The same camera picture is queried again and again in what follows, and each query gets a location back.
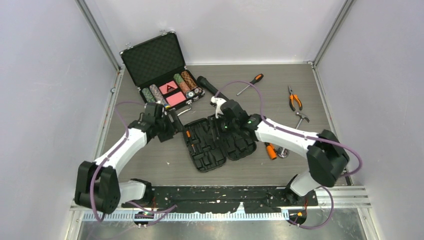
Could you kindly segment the long black orange screwdriver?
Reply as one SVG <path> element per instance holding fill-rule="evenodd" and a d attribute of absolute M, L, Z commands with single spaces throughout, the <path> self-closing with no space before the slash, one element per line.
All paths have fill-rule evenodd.
<path fill-rule="evenodd" d="M 266 152 L 268 154 L 268 157 L 271 160 L 277 159 L 278 155 L 277 155 L 277 151 L 276 151 L 274 145 L 269 143 L 269 142 L 264 142 L 264 145 L 265 145 L 265 149 L 266 149 Z"/>

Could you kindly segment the black plastic tool case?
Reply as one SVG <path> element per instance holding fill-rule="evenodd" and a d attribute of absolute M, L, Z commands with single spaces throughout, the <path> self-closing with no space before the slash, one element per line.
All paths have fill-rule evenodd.
<path fill-rule="evenodd" d="M 190 132 L 196 153 L 189 143 L 186 131 Z M 250 137 L 221 132 L 214 115 L 184 125 L 182 134 L 189 156 L 195 168 L 201 173 L 217 169 L 223 166 L 227 160 L 243 159 L 257 149 L 256 142 Z"/>

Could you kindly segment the small black orange screwdriver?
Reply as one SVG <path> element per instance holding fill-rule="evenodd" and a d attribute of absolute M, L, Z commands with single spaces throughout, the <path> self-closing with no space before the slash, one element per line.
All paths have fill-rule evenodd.
<path fill-rule="evenodd" d="M 187 139 L 188 139 L 188 141 L 189 141 L 189 143 L 190 143 L 190 145 L 191 145 L 191 147 L 193 149 L 193 152 L 196 153 L 196 148 L 195 148 L 195 146 L 193 144 L 193 140 L 191 138 L 191 134 L 190 134 L 190 131 L 189 130 L 186 131 L 186 135 L 187 135 Z"/>

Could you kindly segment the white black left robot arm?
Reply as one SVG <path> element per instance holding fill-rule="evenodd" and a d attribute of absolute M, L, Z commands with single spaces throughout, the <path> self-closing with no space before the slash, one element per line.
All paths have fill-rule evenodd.
<path fill-rule="evenodd" d="M 113 213 L 122 204 L 134 202 L 148 207 L 154 199 L 152 184 L 132 178 L 119 182 L 119 175 L 131 158 L 149 142 L 165 142 L 183 131 L 175 110 L 159 103 L 147 103 L 138 119 L 129 123 L 123 136 L 103 155 L 83 161 L 77 170 L 74 202 L 95 214 Z"/>

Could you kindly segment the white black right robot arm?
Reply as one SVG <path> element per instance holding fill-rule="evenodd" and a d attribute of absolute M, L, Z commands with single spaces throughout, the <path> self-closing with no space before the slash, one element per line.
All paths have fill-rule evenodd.
<path fill-rule="evenodd" d="M 212 97 L 210 103 L 224 132 L 284 147 L 307 160 L 308 169 L 295 175 L 283 190 L 283 198 L 291 205 L 299 205 L 318 187 L 333 187 L 349 162 L 348 154 L 329 130 L 301 131 L 259 114 L 249 115 L 234 100 Z"/>

